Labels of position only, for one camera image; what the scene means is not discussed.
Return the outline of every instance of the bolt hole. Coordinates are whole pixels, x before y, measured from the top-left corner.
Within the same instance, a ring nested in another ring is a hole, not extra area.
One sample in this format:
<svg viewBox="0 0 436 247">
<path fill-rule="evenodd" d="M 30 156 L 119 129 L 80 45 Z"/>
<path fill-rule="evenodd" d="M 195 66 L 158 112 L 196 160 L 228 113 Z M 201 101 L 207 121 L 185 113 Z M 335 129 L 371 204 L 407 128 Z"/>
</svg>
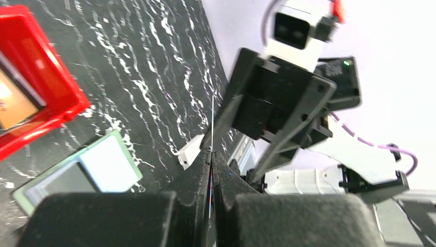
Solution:
<svg viewBox="0 0 436 247">
<path fill-rule="evenodd" d="M 324 90 L 325 90 L 324 85 L 318 85 L 318 87 L 316 88 L 316 91 L 318 91 L 319 93 L 324 92 Z"/>
<path fill-rule="evenodd" d="M 303 114 L 303 115 L 301 115 L 301 121 L 306 121 L 307 120 L 307 118 L 308 118 L 308 115 L 307 114 Z"/>
</svg>

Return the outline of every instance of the white power adapter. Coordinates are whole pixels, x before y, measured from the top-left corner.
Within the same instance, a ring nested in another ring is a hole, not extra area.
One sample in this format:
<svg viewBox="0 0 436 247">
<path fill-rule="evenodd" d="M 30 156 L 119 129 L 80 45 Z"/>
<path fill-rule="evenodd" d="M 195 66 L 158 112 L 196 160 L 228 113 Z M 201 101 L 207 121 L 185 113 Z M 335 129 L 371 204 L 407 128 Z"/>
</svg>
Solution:
<svg viewBox="0 0 436 247">
<path fill-rule="evenodd" d="M 190 142 L 186 143 L 176 155 L 178 161 L 183 166 L 183 170 L 188 169 L 200 153 L 200 144 L 204 135 L 196 135 Z"/>
</svg>

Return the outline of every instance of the red object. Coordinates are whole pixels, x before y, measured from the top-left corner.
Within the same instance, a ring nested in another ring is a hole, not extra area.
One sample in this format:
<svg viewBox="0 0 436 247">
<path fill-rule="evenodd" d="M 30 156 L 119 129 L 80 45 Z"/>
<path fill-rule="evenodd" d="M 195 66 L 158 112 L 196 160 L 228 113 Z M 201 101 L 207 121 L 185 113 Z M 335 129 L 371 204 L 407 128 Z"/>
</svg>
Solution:
<svg viewBox="0 0 436 247">
<path fill-rule="evenodd" d="M 27 7 L 0 8 L 0 30 L 0 51 L 47 104 L 29 123 L 0 136 L 1 161 L 90 104 Z"/>
<path fill-rule="evenodd" d="M 333 2 L 333 15 L 338 17 L 340 23 L 345 22 L 345 10 L 343 9 L 341 0 L 335 0 Z"/>
</svg>

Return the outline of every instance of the black marble table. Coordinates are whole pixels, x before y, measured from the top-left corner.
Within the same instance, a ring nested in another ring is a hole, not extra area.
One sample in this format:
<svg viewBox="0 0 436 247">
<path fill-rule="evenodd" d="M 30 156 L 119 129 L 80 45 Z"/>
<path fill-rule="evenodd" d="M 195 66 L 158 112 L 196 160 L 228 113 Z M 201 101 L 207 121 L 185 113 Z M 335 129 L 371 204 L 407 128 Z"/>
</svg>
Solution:
<svg viewBox="0 0 436 247">
<path fill-rule="evenodd" d="M 27 221 L 12 190 L 106 131 L 120 130 L 143 174 L 135 192 L 178 176 L 174 153 L 207 129 L 227 84 L 201 0 L 0 0 L 16 4 L 33 12 L 92 106 L 0 162 L 0 239 Z M 230 153 L 236 138 L 214 148 Z"/>
</svg>

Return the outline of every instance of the marble tabletop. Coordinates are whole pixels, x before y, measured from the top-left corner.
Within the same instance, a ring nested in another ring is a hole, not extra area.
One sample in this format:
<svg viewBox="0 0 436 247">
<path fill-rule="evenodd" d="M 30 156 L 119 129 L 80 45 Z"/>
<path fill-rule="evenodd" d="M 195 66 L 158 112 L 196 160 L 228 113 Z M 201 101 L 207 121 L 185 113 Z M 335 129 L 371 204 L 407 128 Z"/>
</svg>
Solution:
<svg viewBox="0 0 436 247">
<path fill-rule="evenodd" d="M 143 174 L 136 192 L 170 183 L 183 171 L 174 154 L 207 129 L 212 97 L 217 110 L 227 84 L 201 0 L 0 0 L 17 4 L 92 106 L 0 162 L 0 239 L 27 221 L 10 199 L 15 188 L 112 129 Z M 237 136 L 214 149 L 229 153 Z"/>
</svg>

